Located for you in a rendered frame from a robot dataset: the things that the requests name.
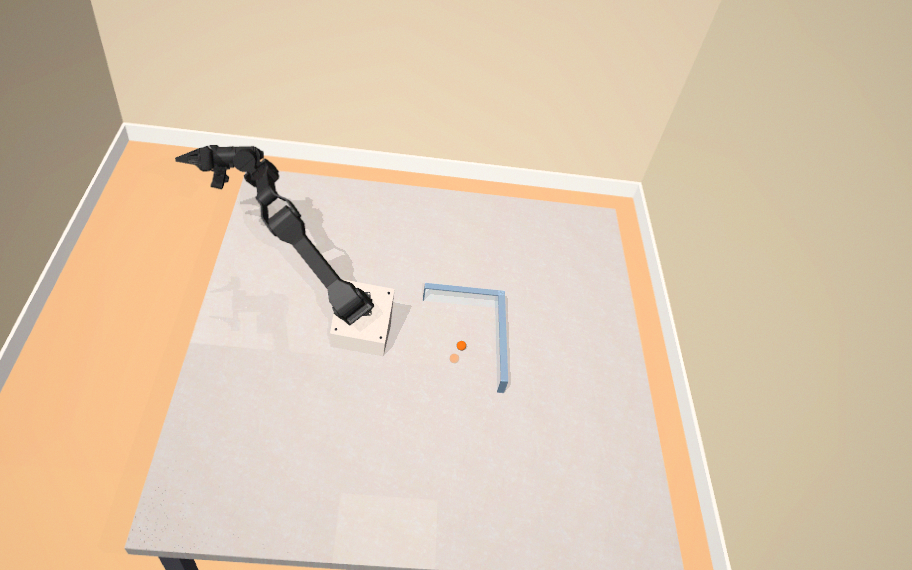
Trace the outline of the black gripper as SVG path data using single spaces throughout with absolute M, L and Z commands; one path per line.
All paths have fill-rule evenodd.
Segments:
M 210 147 L 209 147 L 210 146 Z M 214 167 L 235 168 L 233 158 L 236 154 L 236 147 L 218 147 L 209 145 L 198 148 L 175 158 L 176 162 L 191 164 L 197 166 L 202 172 L 209 172 Z

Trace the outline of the clear glass corner walls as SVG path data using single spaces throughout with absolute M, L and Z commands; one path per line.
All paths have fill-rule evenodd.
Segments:
M 499 296 L 426 289 L 424 301 L 495 308 L 497 390 L 500 376 Z

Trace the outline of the light blue l-shaped wall top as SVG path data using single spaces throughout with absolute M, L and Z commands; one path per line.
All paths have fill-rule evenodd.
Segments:
M 452 286 L 452 284 L 433 284 L 425 283 L 423 301 L 426 289 L 482 294 L 499 296 L 499 342 L 500 342 L 500 376 L 501 381 L 497 393 L 504 393 L 508 384 L 508 359 L 507 359 L 507 334 L 506 334 L 506 308 L 505 308 L 505 291 Z

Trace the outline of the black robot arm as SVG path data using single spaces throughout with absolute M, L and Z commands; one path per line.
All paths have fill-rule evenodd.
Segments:
M 375 307 L 370 292 L 356 288 L 351 282 L 342 280 L 333 270 L 314 244 L 306 236 L 305 225 L 301 215 L 291 201 L 279 195 L 275 182 L 279 179 L 278 168 L 268 159 L 264 159 L 264 151 L 254 147 L 236 147 L 233 165 L 236 170 L 244 174 L 246 181 L 257 187 L 256 199 L 261 206 L 261 218 L 274 236 L 283 242 L 291 244 L 299 253 L 319 280 L 328 290 L 329 304 L 333 307 L 334 315 L 342 319 L 349 326 L 362 316 L 371 316 Z M 260 162 L 261 161 L 261 162 Z M 214 167 L 210 188 L 222 189 L 229 182 L 227 167 Z M 270 203 L 282 199 L 285 205 L 269 219 Z M 369 293 L 369 294 L 368 294 Z M 371 314 L 369 314 L 371 313 Z

